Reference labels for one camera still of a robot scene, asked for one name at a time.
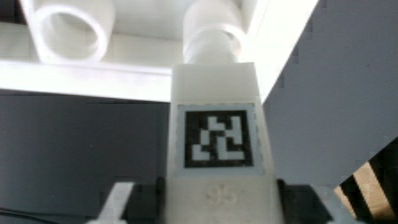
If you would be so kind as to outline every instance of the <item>wooden surface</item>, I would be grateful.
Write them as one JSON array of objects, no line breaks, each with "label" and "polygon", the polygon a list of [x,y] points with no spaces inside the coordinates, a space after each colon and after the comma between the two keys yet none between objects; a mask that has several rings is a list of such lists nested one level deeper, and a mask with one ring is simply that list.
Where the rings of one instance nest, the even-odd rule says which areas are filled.
[{"label": "wooden surface", "polygon": [[[394,216],[394,212],[391,209],[391,205],[389,205],[389,201],[387,201],[387,197],[382,191],[382,186],[375,177],[375,173],[369,167],[369,163],[366,163],[362,165],[362,167],[359,168],[359,170],[353,173],[353,178],[357,181],[357,185],[359,185],[359,189],[362,192],[362,196],[364,196],[364,200],[368,203],[368,207],[369,207],[369,211],[371,211],[371,215],[373,218],[377,220],[394,220],[396,216]],[[348,198],[343,194],[341,188],[337,187],[334,190],[337,197],[343,201],[343,204],[346,206],[346,209],[355,217],[355,213],[353,213],[353,209],[352,209],[352,205],[348,202]]]}]

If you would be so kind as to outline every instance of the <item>dark surface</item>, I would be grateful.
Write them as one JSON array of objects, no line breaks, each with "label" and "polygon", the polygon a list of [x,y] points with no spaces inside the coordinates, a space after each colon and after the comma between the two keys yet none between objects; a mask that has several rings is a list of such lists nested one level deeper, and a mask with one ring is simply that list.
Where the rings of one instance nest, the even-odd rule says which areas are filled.
[{"label": "dark surface", "polygon": [[[146,102],[0,96],[0,207],[94,217],[114,182],[154,184],[165,171],[167,111],[167,104]],[[34,222],[0,216],[0,223]]]},{"label": "dark surface", "polygon": [[277,183],[286,224],[327,224],[332,216],[311,186]]},{"label": "dark surface", "polygon": [[364,196],[362,196],[362,192],[359,189],[359,185],[357,185],[353,176],[348,177],[348,179],[341,183],[339,187],[341,187],[345,196],[350,201],[357,220],[361,220],[364,223],[373,224],[375,221],[373,221],[373,216],[371,216],[371,212],[369,212],[369,207],[368,207],[368,203],[364,200]]}]

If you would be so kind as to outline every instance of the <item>white plastic part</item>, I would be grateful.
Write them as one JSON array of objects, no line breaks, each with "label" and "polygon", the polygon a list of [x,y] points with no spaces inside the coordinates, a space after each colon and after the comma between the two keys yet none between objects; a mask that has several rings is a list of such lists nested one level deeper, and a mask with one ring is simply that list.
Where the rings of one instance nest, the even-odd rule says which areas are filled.
[{"label": "white plastic part", "polygon": [[218,30],[208,30],[190,40],[185,51],[185,63],[231,63],[238,61],[229,35]]},{"label": "white plastic part", "polygon": [[217,40],[217,34],[209,31],[220,31],[227,34],[233,42],[233,53],[238,54],[245,43],[243,17],[238,6],[231,0],[199,0],[185,13],[183,49],[188,61],[202,46],[202,43],[199,43],[201,39],[204,39],[204,41],[211,41],[211,39]]},{"label": "white plastic part", "polygon": [[98,62],[115,21],[112,0],[21,1],[41,61]]},{"label": "white plastic part", "polygon": [[[186,144],[186,139],[193,137],[186,127],[193,127],[197,124],[186,120],[186,117],[181,119],[181,116],[183,114],[188,116],[186,114],[192,112],[213,113],[225,110],[247,111],[247,123],[252,122],[254,124],[252,132],[247,132],[250,128],[245,130],[245,134],[249,133],[252,136],[247,143],[257,143],[254,144],[257,154],[252,153],[256,156],[254,166],[218,166],[215,168],[204,165],[202,167],[188,167],[186,158],[190,161],[199,159],[206,163],[209,157],[201,155],[201,158],[193,158],[195,152],[192,155],[188,154],[188,151],[195,150],[195,144]],[[252,63],[186,64],[174,67],[169,124],[165,223],[282,224],[268,132]],[[213,147],[217,147],[220,156],[225,153],[224,146],[215,145]],[[229,158],[220,156],[213,162],[229,159],[240,160],[240,155],[231,155]]]},{"label": "white plastic part", "polygon": [[87,224],[126,224],[126,221],[121,220],[121,215],[126,208],[131,190],[133,183],[115,183],[98,219],[90,220]]},{"label": "white plastic part", "polygon": [[[28,23],[30,15],[44,1],[19,1]],[[66,87],[57,80],[64,79],[66,73],[73,73],[74,68],[69,67],[66,69],[66,67],[58,67],[55,69],[66,70],[60,77],[57,72],[50,72],[48,68],[41,69],[44,65],[39,64],[34,50],[41,51],[41,49],[30,44],[26,32],[19,32],[19,26],[7,24],[9,28],[3,28],[3,24],[0,24],[0,63],[3,65],[0,74],[2,80],[12,80],[12,85],[9,85],[10,82],[5,84],[0,80],[0,88],[122,99],[169,101],[170,95],[167,91],[154,93],[153,89],[156,88],[153,86],[158,86],[162,90],[170,89],[169,71],[172,64],[183,62],[181,21],[192,2],[195,0],[114,0],[117,20],[108,52],[99,63],[78,64],[78,67],[85,68],[89,78],[80,77],[82,72],[76,72],[82,74],[74,74],[69,78],[73,79],[73,84],[80,83],[80,87],[94,82],[105,90],[92,87],[89,91],[83,91],[83,88],[78,87],[78,91],[73,92],[73,86]],[[233,0],[233,2],[241,11],[243,31],[249,38],[241,49],[240,61],[256,62],[261,101],[265,101],[318,1]],[[41,70],[48,71],[46,77],[50,77],[51,73],[53,86],[37,84],[37,81],[28,82],[28,79],[41,79]],[[142,82],[124,82],[122,76],[117,76],[110,85],[106,85],[108,78],[103,79],[103,76],[94,74],[110,74],[110,71],[131,73],[137,80],[151,80],[151,83],[144,81],[149,84],[147,90]],[[124,83],[122,86],[130,86],[130,90],[122,87],[122,91],[114,93],[110,89],[117,89],[114,87],[114,85],[119,85],[117,83]]]}]

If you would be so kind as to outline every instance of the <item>white cylindrical joint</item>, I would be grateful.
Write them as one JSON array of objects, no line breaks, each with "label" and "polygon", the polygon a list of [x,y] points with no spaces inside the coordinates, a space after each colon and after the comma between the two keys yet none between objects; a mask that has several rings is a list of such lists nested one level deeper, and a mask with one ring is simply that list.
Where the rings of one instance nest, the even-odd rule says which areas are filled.
[{"label": "white cylindrical joint", "polygon": [[114,30],[114,1],[44,0],[30,19],[41,61],[98,62]]},{"label": "white cylindrical joint", "polygon": [[183,21],[185,63],[236,62],[245,32],[241,11],[231,0],[197,0]]},{"label": "white cylindrical joint", "polygon": [[233,40],[218,30],[208,30],[190,40],[185,51],[186,64],[217,64],[236,62]]}]

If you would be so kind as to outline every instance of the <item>gray wall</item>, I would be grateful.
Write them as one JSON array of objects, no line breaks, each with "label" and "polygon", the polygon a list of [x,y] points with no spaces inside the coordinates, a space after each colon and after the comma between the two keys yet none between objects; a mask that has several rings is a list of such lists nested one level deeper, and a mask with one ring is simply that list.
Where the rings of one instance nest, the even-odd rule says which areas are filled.
[{"label": "gray wall", "polygon": [[398,136],[398,1],[321,1],[265,103],[277,175],[336,186]]},{"label": "gray wall", "polygon": [[0,96],[0,207],[96,216],[114,182],[154,183],[167,104],[117,102]]}]

